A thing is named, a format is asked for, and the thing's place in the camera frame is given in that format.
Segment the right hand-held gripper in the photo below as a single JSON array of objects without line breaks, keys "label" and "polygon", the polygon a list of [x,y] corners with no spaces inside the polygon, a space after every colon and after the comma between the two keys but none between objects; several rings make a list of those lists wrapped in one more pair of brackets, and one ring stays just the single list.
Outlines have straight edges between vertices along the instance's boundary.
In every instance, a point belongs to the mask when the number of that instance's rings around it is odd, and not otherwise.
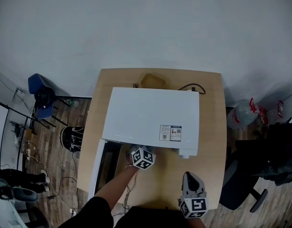
[{"label": "right hand-held gripper", "polygon": [[182,179],[182,195],[178,206],[186,219],[200,218],[208,212],[207,193],[204,192],[204,182],[192,172],[186,171]]}]

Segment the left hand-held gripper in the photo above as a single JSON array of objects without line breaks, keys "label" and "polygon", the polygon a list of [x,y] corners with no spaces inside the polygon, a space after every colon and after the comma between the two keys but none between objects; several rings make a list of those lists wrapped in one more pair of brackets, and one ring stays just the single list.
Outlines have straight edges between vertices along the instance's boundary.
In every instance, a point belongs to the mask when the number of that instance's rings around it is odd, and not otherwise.
[{"label": "left hand-held gripper", "polygon": [[151,167],[156,160],[156,155],[153,153],[152,146],[132,145],[130,154],[133,165],[139,169],[146,170]]}]

